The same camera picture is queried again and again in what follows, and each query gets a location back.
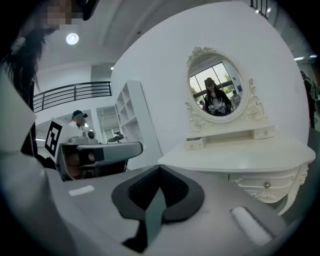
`white table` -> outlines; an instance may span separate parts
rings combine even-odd
[[[158,160],[161,165],[211,172],[227,179],[264,203],[283,199],[282,215],[305,182],[315,152],[297,139],[277,133],[266,139],[250,137],[209,141],[205,148],[187,150],[183,143]]]

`oval mirror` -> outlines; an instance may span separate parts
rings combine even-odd
[[[243,90],[236,68],[221,55],[206,54],[189,67],[193,99],[206,113],[224,117],[240,105]]]

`ceiling light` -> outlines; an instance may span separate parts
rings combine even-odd
[[[69,45],[75,45],[79,41],[79,36],[76,33],[71,33],[66,36],[65,40]]]
[[[301,61],[303,60],[305,57],[297,57],[297,58],[294,58],[295,61]]]

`table surface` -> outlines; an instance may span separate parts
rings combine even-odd
[[[279,172],[311,163],[315,152],[294,137],[278,132],[266,139],[216,141],[188,150],[178,145],[158,160],[160,165],[219,173]]]

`drawer knob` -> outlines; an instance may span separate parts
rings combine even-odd
[[[271,187],[271,183],[270,183],[269,181],[266,181],[266,182],[264,183],[264,187],[265,187],[266,189],[270,188],[270,187]]]

